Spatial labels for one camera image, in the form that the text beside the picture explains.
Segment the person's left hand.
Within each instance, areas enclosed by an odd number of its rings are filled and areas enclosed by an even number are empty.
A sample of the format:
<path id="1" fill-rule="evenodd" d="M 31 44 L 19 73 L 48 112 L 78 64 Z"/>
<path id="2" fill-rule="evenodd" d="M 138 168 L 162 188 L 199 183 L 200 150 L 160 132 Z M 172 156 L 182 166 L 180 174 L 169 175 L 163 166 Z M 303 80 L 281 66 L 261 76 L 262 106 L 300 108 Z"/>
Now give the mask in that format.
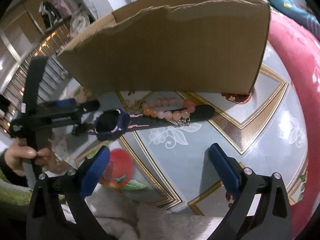
<path id="1" fill-rule="evenodd" d="M 45 171 L 49 170 L 56 164 L 56 157 L 52 151 L 51 143 L 47 140 L 40 146 L 41 148 L 35 150 L 27 146 L 25 139 L 16 139 L 12 145 L 5 150 L 4 161 L 18 176 L 25 175 L 22 165 L 23 160 L 34 160 L 36 165 L 44 167 Z"/>

